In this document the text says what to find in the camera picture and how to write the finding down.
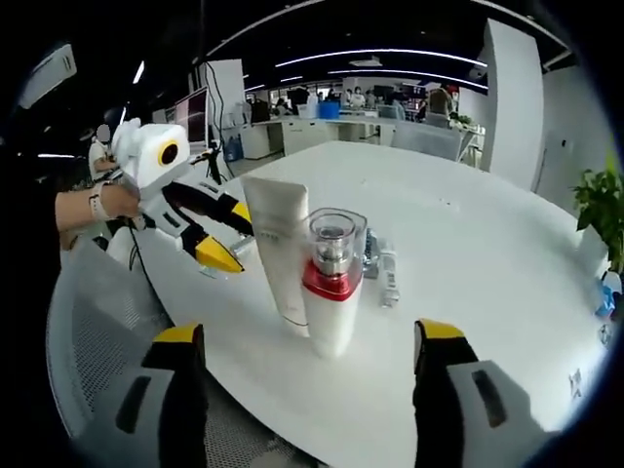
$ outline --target white tube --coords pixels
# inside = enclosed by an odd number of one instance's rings
[[[277,310],[294,333],[308,336],[301,297],[302,221],[308,190],[298,183],[243,177],[253,234]]]

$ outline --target potted plant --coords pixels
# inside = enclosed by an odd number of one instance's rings
[[[617,175],[614,170],[599,173],[587,170],[582,175],[581,183],[573,190],[575,206],[579,210],[576,229],[581,231],[591,227],[595,230],[606,245],[607,258],[611,262],[609,270],[616,272],[622,279],[624,175]]]
[[[451,112],[448,117],[453,122],[456,122],[457,125],[464,127],[470,127],[472,125],[472,119],[467,115],[459,115],[457,112]]]

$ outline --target green leaves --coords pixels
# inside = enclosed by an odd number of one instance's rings
[[[578,217],[578,224],[576,224],[576,230],[582,231],[589,227],[594,220],[594,210],[592,207],[587,207],[585,210],[581,211],[581,215]]]
[[[580,210],[576,229],[594,226],[608,246],[611,269],[624,269],[624,175],[611,171],[584,171],[581,183],[573,188],[575,206]]]

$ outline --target white pillar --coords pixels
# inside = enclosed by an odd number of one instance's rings
[[[346,93],[347,90],[355,91],[355,87],[358,86],[358,77],[350,76],[342,80],[342,92]]]
[[[206,98],[206,121],[213,123],[214,115],[217,119],[221,113],[221,102],[216,91],[220,91],[223,98],[223,130],[230,129],[243,121],[243,102],[245,101],[245,84],[243,83],[243,63],[240,59],[211,61],[210,65],[214,75],[208,66],[203,65],[204,75],[213,92],[214,101],[207,93]]]
[[[487,113],[482,168],[525,190],[541,159],[544,94],[535,39],[487,20]]]

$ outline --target white robot head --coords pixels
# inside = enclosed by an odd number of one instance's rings
[[[141,200],[188,171],[190,145],[180,125],[147,124],[138,119],[122,124],[113,137],[113,154],[121,170],[139,190]]]

